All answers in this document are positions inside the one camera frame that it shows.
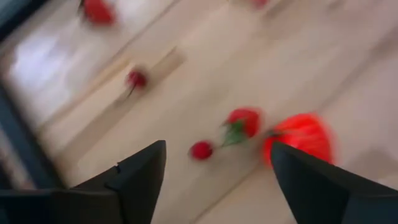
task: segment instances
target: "wooden floor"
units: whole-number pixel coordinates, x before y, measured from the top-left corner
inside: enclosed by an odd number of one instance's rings
[[[228,112],[245,105],[266,112],[264,130],[292,114],[316,111],[335,132],[339,165],[395,184],[398,2],[275,0],[257,11],[238,1],[126,2],[120,1],[124,13],[138,15],[111,30],[79,25],[71,15],[76,2],[62,4],[52,15],[60,26],[38,23],[7,48],[12,60],[3,60],[9,65],[4,78],[68,184],[165,139],[167,170],[154,223],[198,217],[199,223],[242,223],[250,215],[257,218],[253,223],[264,223],[265,214],[273,215],[272,223],[292,220],[272,172],[259,168],[261,137],[206,162],[187,156],[199,139],[219,141]],[[46,34],[62,44],[39,38]],[[58,45],[74,49],[74,56],[44,66],[45,58],[57,60],[52,54],[63,49]],[[32,52],[41,56],[28,60]],[[115,106],[124,76],[137,64],[148,68],[152,85]],[[368,160],[378,168],[364,166]],[[245,183],[254,191],[239,190]]]

